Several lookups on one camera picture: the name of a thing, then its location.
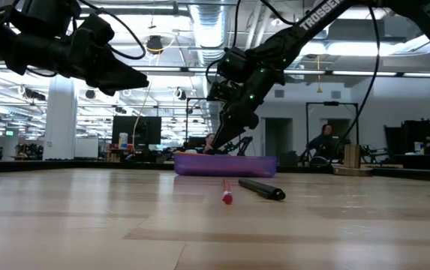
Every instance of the computer monitor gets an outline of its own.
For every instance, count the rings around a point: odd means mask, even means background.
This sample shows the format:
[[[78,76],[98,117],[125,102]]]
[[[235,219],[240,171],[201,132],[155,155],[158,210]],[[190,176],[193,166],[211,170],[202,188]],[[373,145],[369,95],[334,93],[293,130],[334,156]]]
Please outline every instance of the computer monitor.
[[[113,117],[112,143],[118,143],[119,134],[128,134],[128,143],[133,142],[133,128],[137,116],[115,116]],[[140,117],[134,134],[136,145],[158,145],[161,144],[161,117]]]

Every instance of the white column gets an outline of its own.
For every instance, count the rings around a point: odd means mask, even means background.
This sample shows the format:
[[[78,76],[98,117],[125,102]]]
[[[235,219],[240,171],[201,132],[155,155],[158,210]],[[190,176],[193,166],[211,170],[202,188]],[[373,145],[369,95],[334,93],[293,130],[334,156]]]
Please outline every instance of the white column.
[[[6,134],[3,137],[3,161],[14,161],[14,156],[17,155],[16,146],[18,145],[18,128],[7,128]]]
[[[74,158],[78,92],[74,81],[63,76],[51,79],[43,159]]]

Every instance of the wooden floor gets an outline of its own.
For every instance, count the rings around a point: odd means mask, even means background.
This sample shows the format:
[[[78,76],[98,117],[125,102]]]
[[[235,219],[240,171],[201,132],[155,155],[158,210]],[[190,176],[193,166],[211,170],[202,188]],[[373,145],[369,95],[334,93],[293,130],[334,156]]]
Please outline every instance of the wooden floor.
[[[267,201],[231,179],[64,169],[0,174],[0,269],[430,270],[430,182],[280,174]]]

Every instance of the ceiling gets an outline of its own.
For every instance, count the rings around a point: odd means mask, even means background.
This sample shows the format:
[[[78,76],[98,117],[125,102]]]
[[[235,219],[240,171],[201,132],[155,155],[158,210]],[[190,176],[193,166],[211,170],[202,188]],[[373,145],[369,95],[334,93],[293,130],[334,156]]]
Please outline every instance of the ceiling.
[[[11,2],[12,0],[0,0],[0,6]],[[80,92],[77,136],[110,138],[111,118],[120,114],[116,112],[116,107],[120,107],[126,111],[125,115],[136,116],[141,113],[142,116],[164,117],[164,143],[180,143],[186,133],[187,102],[178,99],[179,91],[184,91],[188,98],[204,98],[208,86],[203,72],[166,72],[163,67],[205,67],[221,57],[223,48],[233,42],[236,1],[90,2],[118,14],[144,44],[150,36],[160,36],[164,50],[160,55],[148,53],[138,61],[120,58],[140,70],[141,67],[160,67],[146,72],[150,81],[148,88],[120,91],[114,97],[108,97],[88,87],[82,80],[74,79],[75,88]],[[270,2],[287,20],[298,20],[303,11],[311,9],[314,4],[312,0]],[[416,25],[388,9],[379,8],[375,14],[383,44],[380,70],[430,71],[430,42]],[[111,41],[116,49],[133,56],[141,53],[126,29],[111,17],[102,17],[116,32]],[[253,0],[242,2],[238,22],[236,45],[242,49],[255,47],[287,27],[259,1]],[[377,53],[372,27],[368,9],[351,8],[307,44],[289,69],[371,71]],[[328,83],[349,89],[363,79],[346,76],[294,76],[285,89],[312,83]],[[44,135],[47,102],[24,98],[25,89],[49,98],[50,78],[33,73],[20,76],[7,70],[0,62],[0,135],[6,127],[20,128],[20,134],[29,139]],[[95,91],[94,98],[86,97],[88,90]],[[298,95],[287,94],[286,98],[290,102],[300,100]],[[196,100],[192,100],[189,104],[189,107],[193,107],[193,112],[188,116],[188,135],[199,136],[215,131],[221,105],[204,100],[196,105],[195,103]]]

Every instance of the purple tray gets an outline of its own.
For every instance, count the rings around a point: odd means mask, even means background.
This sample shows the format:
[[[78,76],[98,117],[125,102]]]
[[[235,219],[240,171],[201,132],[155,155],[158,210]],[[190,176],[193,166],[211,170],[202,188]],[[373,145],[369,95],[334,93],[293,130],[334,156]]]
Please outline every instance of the purple tray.
[[[271,178],[276,174],[276,157],[176,154],[175,172],[181,176]]]

